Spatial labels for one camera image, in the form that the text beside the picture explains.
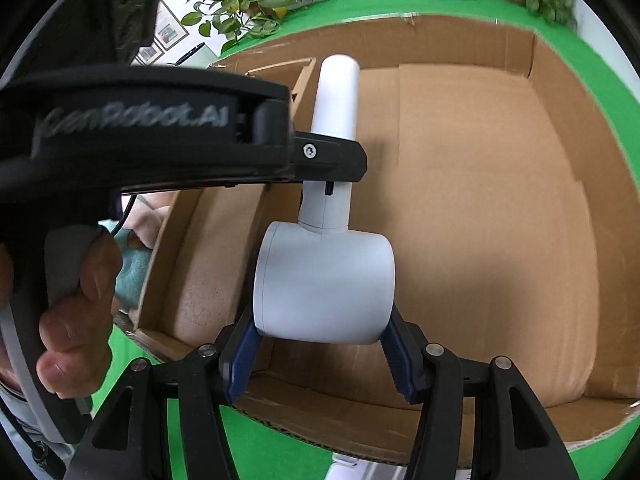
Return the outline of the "person's left hand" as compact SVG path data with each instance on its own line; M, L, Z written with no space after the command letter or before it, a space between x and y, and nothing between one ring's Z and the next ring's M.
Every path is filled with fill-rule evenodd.
M119 247L109 232L96 237L80 270L80 289L40 318L46 351L36 371L47 392L62 400L91 396L112 364L112 300L122 268Z

